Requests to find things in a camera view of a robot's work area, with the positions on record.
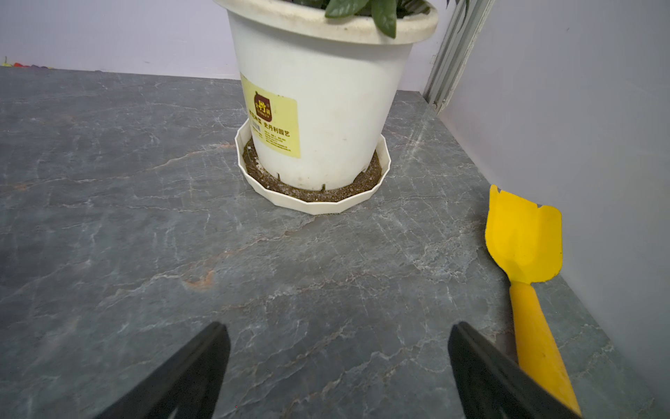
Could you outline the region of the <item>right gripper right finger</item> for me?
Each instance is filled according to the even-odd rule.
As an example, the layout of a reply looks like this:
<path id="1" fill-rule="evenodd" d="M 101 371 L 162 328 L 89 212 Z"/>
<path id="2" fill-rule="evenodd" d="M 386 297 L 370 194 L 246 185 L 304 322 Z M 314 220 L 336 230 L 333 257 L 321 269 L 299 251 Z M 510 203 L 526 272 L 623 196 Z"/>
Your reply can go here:
<path id="1" fill-rule="evenodd" d="M 448 354 L 467 418 L 577 418 L 516 363 L 462 321 L 453 325 Z"/>

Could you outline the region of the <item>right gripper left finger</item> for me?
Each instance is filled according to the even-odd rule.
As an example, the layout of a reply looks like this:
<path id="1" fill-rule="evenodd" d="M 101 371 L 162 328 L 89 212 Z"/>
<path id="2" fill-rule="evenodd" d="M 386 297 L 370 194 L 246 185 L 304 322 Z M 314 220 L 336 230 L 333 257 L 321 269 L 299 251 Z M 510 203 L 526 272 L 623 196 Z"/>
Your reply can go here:
<path id="1" fill-rule="evenodd" d="M 230 359 L 226 326 L 212 322 L 99 418 L 211 418 Z"/>

